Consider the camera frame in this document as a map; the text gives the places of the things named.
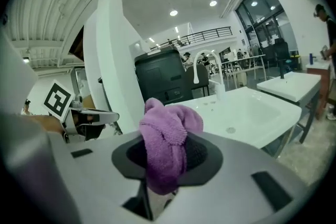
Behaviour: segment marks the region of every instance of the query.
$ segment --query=railing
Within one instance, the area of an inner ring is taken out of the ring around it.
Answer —
[[[173,39],[170,42],[175,47],[178,48],[178,47],[188,46],[192,43],[197,43],[197,42],[202,42],[202,41],[206,41],[206,40],[210,40],[210,39],[214,39],[214,38],[221,38],[221,37],[227,37],[227,36],[232,36],[232,31],[231,31],[230,26],[190,34],[190,35],[187,35],[187,36],[184,36],[184,37],[181,37],[181,38]],[[153,51],[153,50],[158,50],[158,49],[162,49],[162,48],[171,46],[172,44],[169,44],[170,42],[167,41],[166,43],[163,43],[159,46],[156,46],[155,48],[152,48],[151,50]]]

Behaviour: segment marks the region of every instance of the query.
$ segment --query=purple towel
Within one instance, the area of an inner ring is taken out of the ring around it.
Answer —
[[[164,106],[150,98],[139,124],[147,151],[147,184],[157,194],[177,189],[177,179],[186,171],[184,142],[187,132],[203,131],[203,120],[183,105]]]

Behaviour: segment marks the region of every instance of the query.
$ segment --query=white countertop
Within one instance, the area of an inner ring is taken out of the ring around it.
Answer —
[[[203,119],[204,132],[263,148],[294,126],[301,108],[247,87],[176,104],[188,106]]]
[[[285,78],[276,77],[257,84],[259,90],[288,99],[300,101],[319,81],[320,75],[290,72]]]
[[[312,65],[311,64],[306,65],[306,68],[324,69],[324,70],[328,70],[329,67],[330,67],[330,61],[314,62]]]

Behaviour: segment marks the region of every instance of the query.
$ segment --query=sink drain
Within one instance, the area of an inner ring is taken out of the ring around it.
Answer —
[[[234,134],[236,132],[236,129],[233,128],[233,127],[229,127],[226,129],[226,132],[229,133],[229,134]]]

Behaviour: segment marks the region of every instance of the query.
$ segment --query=white faucet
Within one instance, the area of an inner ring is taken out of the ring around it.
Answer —
[[[219,69],[219,75],[221,77],[221,82],[215,82],[213,80],[209,80],[211,82],[214,82],[216,84],[216,94],[217,94],[217,98],[218,100],[222,100],[224,99],[224,94],[225,94],[225,85],[224,85],[224,80],[223,80],[223,73],[222,73],[222,63],[219,60],[218,56],[215,55],[212,51],[210,50],[201,50],[198,54],[196,54],[195,59],[194,59],[194,84],[199,84],[199,79],[198,79],[198,75],[197,75],[197,60],[199,58],[199,56],[202,54],[212,54],[215,57],[216,63],[218,64],[218,69]]]

